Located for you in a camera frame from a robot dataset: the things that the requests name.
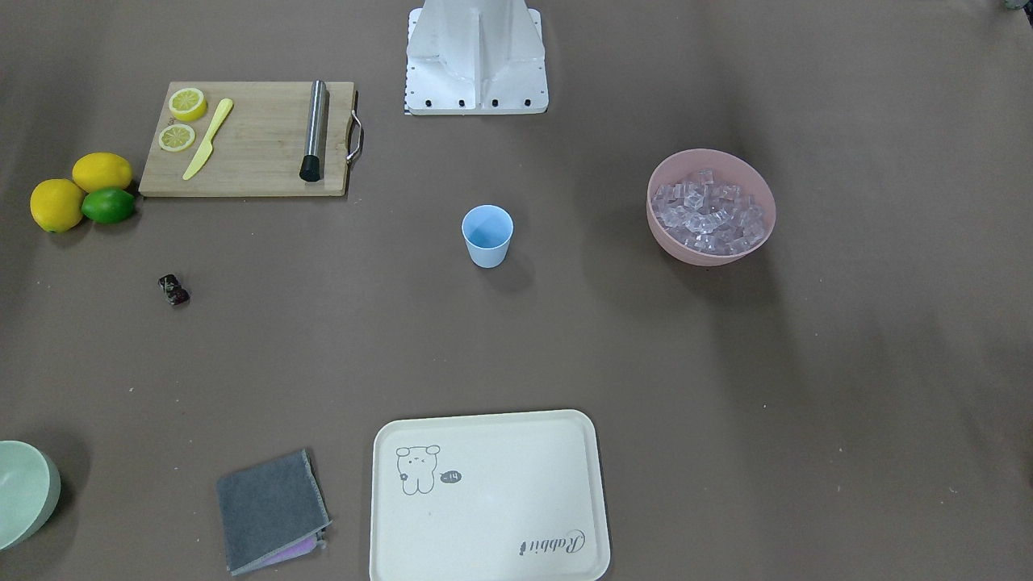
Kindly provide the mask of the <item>clear ice cubes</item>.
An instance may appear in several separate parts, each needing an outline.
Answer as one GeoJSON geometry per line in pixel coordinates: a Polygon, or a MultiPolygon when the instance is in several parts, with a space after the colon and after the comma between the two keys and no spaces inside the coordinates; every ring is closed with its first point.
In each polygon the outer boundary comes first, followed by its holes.
{"type": "Polygon", "coordinates": [[[710,257],[749,253],[772,231],[759,198],[713,169],[660,183],[649,194],[648,209],[679,246],[710,257]]]}

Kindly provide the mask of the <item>dark red cherries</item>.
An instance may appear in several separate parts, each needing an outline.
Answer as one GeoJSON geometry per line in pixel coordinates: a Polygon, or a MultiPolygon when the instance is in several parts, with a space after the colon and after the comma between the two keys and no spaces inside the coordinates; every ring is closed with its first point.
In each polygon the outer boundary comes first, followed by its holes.
{"type": "Polygon", "coordinates": [[[165,300],[173,307],[178,307],[190,301],[189,290],[186,290],[174,274],[166,274],[158,280],[158,286],[165,294],[165,300]]]}

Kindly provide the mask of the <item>light blue plastic cup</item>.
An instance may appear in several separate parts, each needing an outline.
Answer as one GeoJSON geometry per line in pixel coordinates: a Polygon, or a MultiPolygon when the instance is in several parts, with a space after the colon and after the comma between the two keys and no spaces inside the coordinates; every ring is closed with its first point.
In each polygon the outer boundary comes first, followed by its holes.
{"type": "Polygon", "coordinates": [[[491,269],[506,258],[514,223],[505,209],[480,205],[462,217],[461,230],[473,264],[491,269]]]}

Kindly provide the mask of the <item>cream rabbit tray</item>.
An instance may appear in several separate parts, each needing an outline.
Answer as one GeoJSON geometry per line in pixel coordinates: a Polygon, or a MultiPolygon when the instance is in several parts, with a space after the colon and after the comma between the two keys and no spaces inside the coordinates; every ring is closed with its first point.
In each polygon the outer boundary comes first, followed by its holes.
{"type": "Polygon", "coordinates": [[[373,580],[598,580],[596,428],[575,409],[393,420],[374,439],[373,580]]]}

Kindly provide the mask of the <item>pink bowl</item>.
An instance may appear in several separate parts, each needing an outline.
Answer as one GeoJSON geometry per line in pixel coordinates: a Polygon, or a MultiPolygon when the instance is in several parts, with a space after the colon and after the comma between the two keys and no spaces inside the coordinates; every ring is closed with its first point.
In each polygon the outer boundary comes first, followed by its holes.
{"type": "Polygon", "coordinates": [[[672,257],[716,267],[759,249],[777,211],[771,188],[749,163],[712,148],[690,148],[654,169],[646,216],[672,257]]]}

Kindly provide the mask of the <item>grey folded cloth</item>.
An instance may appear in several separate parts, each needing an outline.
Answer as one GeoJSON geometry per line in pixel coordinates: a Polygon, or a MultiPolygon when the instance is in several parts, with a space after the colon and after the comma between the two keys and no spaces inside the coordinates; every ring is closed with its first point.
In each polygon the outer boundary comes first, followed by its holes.
{"type": "Polygon", "coordinates": [[[311,553],[332,523],[306,449],[226,473],[216,499],[233,577],[311,553]]]}

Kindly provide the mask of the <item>yellow plastic knife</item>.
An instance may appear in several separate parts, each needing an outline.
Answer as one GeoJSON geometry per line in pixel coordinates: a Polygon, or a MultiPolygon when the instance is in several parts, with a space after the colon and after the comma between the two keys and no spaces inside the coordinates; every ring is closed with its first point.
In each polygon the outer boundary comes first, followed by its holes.
{"type": "Polygon", "coordinates": [[[214,111],[213,117],[211,117],[209,126],[207,126],[207,131],[204,132],[204,137],[200,140],[195,155],[193,155],[187,169],[184,170],[182,175],[183,181],[191,180],[207,164],[211,154],[214,153],[214,139],[230,113],[232,113],[233,108],[234,102],[231,98],[226,97],[220,100],[214,111]]]}

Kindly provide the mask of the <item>lemon slice lower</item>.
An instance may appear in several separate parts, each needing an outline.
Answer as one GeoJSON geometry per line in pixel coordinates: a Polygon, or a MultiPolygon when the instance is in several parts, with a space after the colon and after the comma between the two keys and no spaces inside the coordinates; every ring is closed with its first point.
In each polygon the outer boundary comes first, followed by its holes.
{"type": "Polygon", "coordinates": [[[162,128],[157,136],[161,150],[180,153],[188,150],[196,140],[195,129],[183,123],[174,123],[162,128]]]}

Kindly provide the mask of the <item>lemon slice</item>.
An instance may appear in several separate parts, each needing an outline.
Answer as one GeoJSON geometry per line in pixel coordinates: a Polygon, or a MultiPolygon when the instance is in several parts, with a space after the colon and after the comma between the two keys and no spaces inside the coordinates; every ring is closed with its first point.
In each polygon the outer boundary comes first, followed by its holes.
{"type": "Polygon", "coordinates": [[[196,140],[195,129],[183,123],[174,123],[162,128],[157,136],[161,150],[180,153],[188,150],[196,140]]]}
{"type": "Polygon", "coordinates": [[[177,121],[190,123],[207,113],[207,97],[199,88],[185,87],[169,96],[167,109],[177,121]]]}

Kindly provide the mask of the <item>green lime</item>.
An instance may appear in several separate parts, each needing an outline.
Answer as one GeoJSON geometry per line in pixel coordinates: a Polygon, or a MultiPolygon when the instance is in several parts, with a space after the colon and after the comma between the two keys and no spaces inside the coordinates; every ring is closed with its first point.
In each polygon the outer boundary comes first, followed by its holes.
{"type": "Polygon", "coordinates": [[[132,217],[136,196],[117,187],[106,187],[90,192],[82,200],[81,211],[85,217],[100,224],[117,224],[132,217]]]}

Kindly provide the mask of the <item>yellow lemon upper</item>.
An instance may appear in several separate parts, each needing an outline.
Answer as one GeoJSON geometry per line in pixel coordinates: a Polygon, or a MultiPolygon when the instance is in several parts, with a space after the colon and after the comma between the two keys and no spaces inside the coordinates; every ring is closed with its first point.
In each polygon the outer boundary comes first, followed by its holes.
{"type": "Polygon", "coordinates": [[[126,189],[133,177],[129,161],[111,152],[89,153],[73,165],[73,181],[87,194],[104,188],[126,189]]]}

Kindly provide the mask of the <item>yellow lemon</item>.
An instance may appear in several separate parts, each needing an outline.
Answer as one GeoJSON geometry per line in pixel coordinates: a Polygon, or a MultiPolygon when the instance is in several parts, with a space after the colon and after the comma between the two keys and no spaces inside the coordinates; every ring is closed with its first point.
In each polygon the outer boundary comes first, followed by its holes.
{"type": "Polygon", "coordinates": [[[129,161],[111,152],[89,153],[73,165],[73,181],[87,194],[104,188],[126,189],[133,177],[129,161]]]}
{"type": "Polygon", "coordinates": [[[67,232],[82,221],[82,201],[86,194],[68,179],[48,179],[33,189],[30,211],[38,227],[46,232],[67,232]]]}

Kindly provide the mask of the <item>yellow lemon lower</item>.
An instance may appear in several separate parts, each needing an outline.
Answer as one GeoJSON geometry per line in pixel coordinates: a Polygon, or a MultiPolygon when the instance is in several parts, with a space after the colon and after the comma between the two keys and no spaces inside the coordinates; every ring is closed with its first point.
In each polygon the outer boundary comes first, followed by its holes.
{"type": "Polygon", "coordinates": [[[33,189],[30,211],[38,227],[46,232],[67,232],[82,221],[82,201],[86,194],[68,179],[48,179],[33,189]]]}

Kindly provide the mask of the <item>mint green bowl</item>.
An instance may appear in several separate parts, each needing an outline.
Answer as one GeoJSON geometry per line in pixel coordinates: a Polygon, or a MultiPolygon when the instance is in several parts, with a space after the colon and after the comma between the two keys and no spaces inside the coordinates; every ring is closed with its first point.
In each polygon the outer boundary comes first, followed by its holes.
{"type": "Polygon", "coordinates": [[[2,550],[41,529],[60,495],[60,473],[44,452],[22,441],[1,441],[2,550]]]}

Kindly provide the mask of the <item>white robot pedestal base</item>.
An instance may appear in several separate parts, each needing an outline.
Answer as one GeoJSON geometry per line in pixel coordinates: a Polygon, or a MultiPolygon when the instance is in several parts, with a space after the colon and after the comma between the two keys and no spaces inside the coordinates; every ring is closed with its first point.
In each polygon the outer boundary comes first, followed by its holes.
{"type": "Polygon", "coordinates": [[[547,111],[542,16],[526,2],[425,1],[407,26],[406,114],[547,111]]]}

